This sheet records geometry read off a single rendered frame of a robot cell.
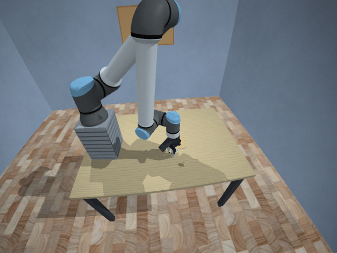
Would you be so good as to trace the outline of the tan mat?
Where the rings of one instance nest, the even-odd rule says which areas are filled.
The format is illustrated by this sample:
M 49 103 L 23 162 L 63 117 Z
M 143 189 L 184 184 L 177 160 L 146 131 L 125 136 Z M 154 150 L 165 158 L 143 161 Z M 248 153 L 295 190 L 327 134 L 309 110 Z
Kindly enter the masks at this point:
M 186 148 L 186 144 L 185 144 L 183 136 L 180 136 L 180 139 L 181 139 L 181 145 L 177 146 L 176 149 Z

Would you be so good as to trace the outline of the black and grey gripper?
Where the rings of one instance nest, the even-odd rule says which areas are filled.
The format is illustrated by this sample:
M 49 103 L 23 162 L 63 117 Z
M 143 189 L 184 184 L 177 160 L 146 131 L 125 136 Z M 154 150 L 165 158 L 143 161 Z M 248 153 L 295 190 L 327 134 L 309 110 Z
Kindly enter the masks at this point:
M 172 151 L 172 157 L 174 157 L 175 156 L 175 153 L 178 151 L 178 149 L 176 149 L 176 147 L 177 146 L 180 146 L 181 144 L 180 144 L 180 142 L 181 142 L 181 139 L 180 139 L 180 135 L 179 135 L 179 137 L 178 138 L 175 138 L 175 139 L 172 139 L 172 140 L 174 140 L 172 143 L 171 143 L 171 145 L 167 148 L 167 150 L 168 150 L 168 153 L 170 153 L 170 150 Z

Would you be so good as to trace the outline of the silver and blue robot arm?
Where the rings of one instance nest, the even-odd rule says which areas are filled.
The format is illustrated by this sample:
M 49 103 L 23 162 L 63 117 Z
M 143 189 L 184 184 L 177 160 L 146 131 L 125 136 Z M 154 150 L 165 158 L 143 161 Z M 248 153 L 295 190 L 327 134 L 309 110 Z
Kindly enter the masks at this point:
M 94 127 L 107 120 L 108 112 L 101 100 L 121 87 L 122 77 L 136 63 L 136 135 L 147 140 L 158 125 L 166 127 L 168 138 L 158 147 L 162 152 L 174 141 L 171 139 L 179 137 L 180 115 L 175 111 L 154 110 L 154 97 L 157 44 L 180 18 L 181 9 L 175 0 L 142 0 L 139 3 L 132 18 L 131 34 L 109 65 L 97 76 L 78 78 L 69 86 L 83 126 Z

